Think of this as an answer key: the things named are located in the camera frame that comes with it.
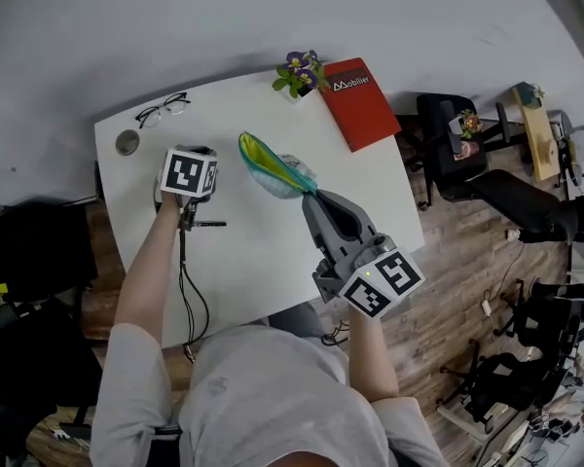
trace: green leaf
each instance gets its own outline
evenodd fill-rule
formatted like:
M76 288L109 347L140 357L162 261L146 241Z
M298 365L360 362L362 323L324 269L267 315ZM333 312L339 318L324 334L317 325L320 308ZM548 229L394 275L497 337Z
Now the green leaf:
M288 81L284 78L279 78L278 80L273 81L273 89L274 90L281 90L288 84Z
M276 74L278 74L281 78L289 78L290 77L290 71L288 71L283 66L276 67Z

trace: white t-shirt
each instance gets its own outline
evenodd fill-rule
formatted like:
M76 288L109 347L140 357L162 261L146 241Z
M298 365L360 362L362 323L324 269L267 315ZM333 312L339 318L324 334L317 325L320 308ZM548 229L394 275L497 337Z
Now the white t-shirt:
M372 405L347 386L337 347L264 326L208 339L178 413L158 343L113 328L91 439L94 466L144 466L154 428L179 423L182 467L265 467L308 451L339 467L446 467L413 398Z

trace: flower pot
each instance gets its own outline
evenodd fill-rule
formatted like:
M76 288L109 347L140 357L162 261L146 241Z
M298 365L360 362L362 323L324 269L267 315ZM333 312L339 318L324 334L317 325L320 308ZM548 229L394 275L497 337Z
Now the flower pot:
M289 87L284 87L283 89L280 90L280 92L283 94L283 96L285 98L288 99L288 101L292 104L298 104L303 98L305 98L306 96L308 96L313 90L310 89L309 87L302 87L299 89L299 95L294 98L292 95L290 95L290 88Z

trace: wooden floor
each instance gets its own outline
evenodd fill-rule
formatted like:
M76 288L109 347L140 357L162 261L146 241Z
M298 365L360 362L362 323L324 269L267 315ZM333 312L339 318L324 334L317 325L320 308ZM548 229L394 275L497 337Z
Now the wooden floor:
M402 151L406 158L409 148L402 144ZM521 167L516 148L493 153L491 167L502 167L531 181ZM421 172L410 175L410 180L416 200L425 199ZM560 196L553 184L549 181L540 187ZM125 273L104 204L89 205L88 218L99 278L84 300L83 329L89 338L105 339ZM383 327L402 393L418 398L447 460L455 467L465 466L475 451L473 443L435 412L435 400L456 385L451 377L439 374L439 368L445 363L465 364L470 338L481 341L484 354L511 350L523 358L525 351L513 340L494 341L491 336L492 327L500 325L506 316L505 306L496 295L500 282L511 265L502 291L512 291L517 277L526 282L535 276L543 281L565 281L567 248L546 243L528 244L522 250L521 243L505 241L504 230L510 223L496 211L480 201L448 203L436 191L435 205L422 212L420 219L426 245L414 257L427 280L383 319ZM493 320L480 308L486 290L493 298ZM319 308L330 326L346 312L337 305ZM190 381L191 365L179 350L166 350L164 354L174 397L179 400ZM103 351L99 357L103 361ZM30 435L29 449L45 465L90 465L85 451L59 444L50 433L50 428L73 417L74 412L60 410Z

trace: purple flower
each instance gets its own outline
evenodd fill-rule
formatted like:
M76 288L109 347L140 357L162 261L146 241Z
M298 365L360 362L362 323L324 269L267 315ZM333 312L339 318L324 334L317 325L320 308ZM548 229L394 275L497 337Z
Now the purple flower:
M305 83L309 88L315 89L318 85L318 79L309 69L300 69L297 71L296 76Z
M304 57L304 55L300 52L291 52L285 58L287 60L287 67L289 69L297 69L299 67L303 67L308 65L308 60Z

